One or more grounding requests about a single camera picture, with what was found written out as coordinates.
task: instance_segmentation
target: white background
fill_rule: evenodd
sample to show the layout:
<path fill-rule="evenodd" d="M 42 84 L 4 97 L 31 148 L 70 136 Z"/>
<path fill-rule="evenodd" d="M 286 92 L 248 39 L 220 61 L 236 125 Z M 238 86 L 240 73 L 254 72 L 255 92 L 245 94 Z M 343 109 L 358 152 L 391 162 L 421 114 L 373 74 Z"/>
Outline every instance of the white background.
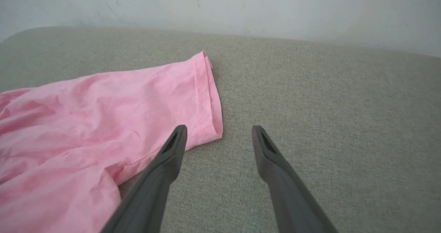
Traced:
<path fill-rule="evenodd" d="M 311 40 L 441 57 L 441 0 L 0 0 L 0 40 L 42 26 Z"/>

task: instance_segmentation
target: gray surface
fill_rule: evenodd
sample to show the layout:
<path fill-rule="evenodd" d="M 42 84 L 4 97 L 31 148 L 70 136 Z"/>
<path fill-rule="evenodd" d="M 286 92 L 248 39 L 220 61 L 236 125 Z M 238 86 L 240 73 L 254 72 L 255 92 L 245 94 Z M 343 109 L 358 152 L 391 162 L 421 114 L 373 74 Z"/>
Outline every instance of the gray surface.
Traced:
<path fill-rule="evenodd" d="M 185 154 L 162 232 L 277 232 L 250 130 L 266 128 L 341 233 L 441 232 L 441 59 L 292 40 L 46 28 L 0 44 L 0 90 L 205 50 L 224 138 Z M 123 192 L 130 184 L 125 184 Z"/>

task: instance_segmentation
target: textured gray tabletop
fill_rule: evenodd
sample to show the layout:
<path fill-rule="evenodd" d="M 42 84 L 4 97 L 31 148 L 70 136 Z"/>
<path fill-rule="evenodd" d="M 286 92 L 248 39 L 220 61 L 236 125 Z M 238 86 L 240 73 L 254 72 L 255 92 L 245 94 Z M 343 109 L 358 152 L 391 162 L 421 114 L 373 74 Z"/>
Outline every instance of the textured gray tabletop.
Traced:
<path fill-rule="evenodd" d="M 224 137 L 184 155 L 162 232 L 277 232 L 262 125 L 341 233 L 441 232 L 441 59 L 293 40 L 44 28 L 0 44 L 0 91 L 205 50 Z M 124 195 L 132 181 L 121 186 Z"/>

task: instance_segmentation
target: pink shirt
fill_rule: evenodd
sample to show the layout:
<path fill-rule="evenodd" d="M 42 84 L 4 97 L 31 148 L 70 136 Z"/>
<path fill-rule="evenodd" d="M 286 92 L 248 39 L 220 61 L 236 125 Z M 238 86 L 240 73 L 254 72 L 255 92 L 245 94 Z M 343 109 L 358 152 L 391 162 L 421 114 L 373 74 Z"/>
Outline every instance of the pink shirt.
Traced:
<path fill-rule="evenodd" d="M 0 232 L 97 233 L 177 125 L 187 150 L 222 137 L 211 68 L 201 52 L 0 94 Z"/>

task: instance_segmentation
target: pink garment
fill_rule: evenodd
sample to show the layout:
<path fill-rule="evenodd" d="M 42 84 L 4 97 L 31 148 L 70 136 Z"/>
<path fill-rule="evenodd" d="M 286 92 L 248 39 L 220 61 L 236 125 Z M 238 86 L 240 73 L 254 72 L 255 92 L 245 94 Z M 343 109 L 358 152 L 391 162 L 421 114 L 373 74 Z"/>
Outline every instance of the pink garment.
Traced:
<path fill-rule="evenodd" d="M 222 137 L 211 68 L 201 52 L 0 94 L 0 232 L 97 233 L 177 125 L 187 150 Z"/>

